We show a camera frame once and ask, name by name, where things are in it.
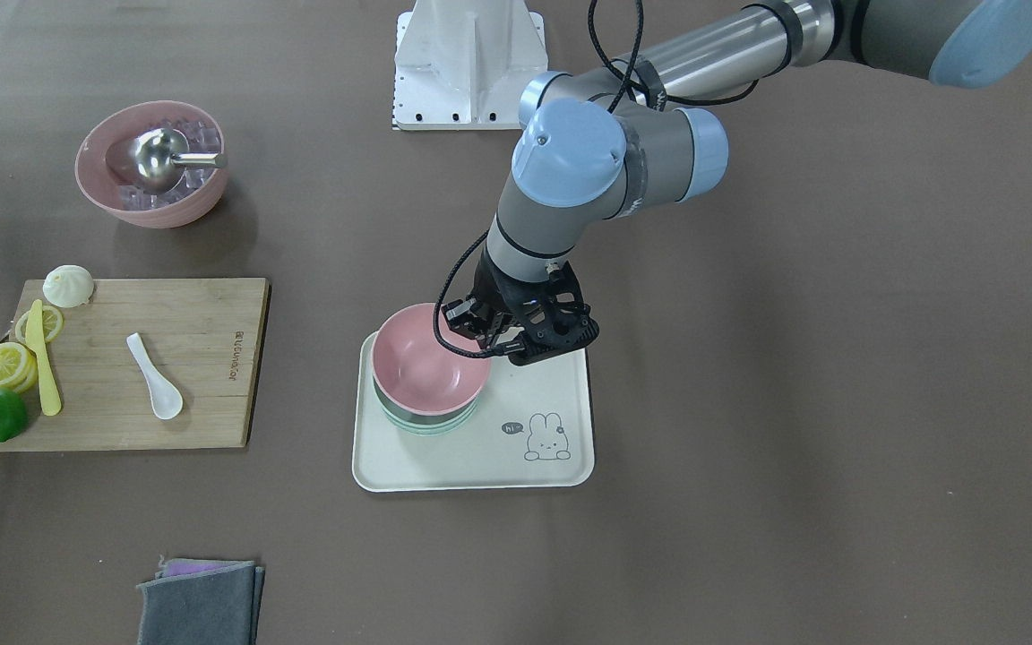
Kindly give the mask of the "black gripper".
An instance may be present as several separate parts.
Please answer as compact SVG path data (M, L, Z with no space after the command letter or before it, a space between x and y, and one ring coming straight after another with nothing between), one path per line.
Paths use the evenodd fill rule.
M448 330L483 342L485 356L507 357L516 366L588 347L599 326L569 262L552 262L542 278L508 277L488 252L481 253L467 297L441 305Z

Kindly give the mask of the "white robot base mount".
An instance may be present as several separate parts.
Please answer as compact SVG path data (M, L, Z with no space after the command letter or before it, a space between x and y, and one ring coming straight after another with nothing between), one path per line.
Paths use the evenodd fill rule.
M394 64L397 130L520 130L521 94L548 67L544 20L524 1L417 1Z

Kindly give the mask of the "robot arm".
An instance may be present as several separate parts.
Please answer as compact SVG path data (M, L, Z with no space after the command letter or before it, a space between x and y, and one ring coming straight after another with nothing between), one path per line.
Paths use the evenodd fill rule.
M977 89L1032 52L1032 1L752 1L601 68L549 71L520 98L511 175L462 299L439 294L430 333L452 354L528 365L586 348L596 320L570 253L596 221L684 202L725 175L711 108L787 68L842 60Z

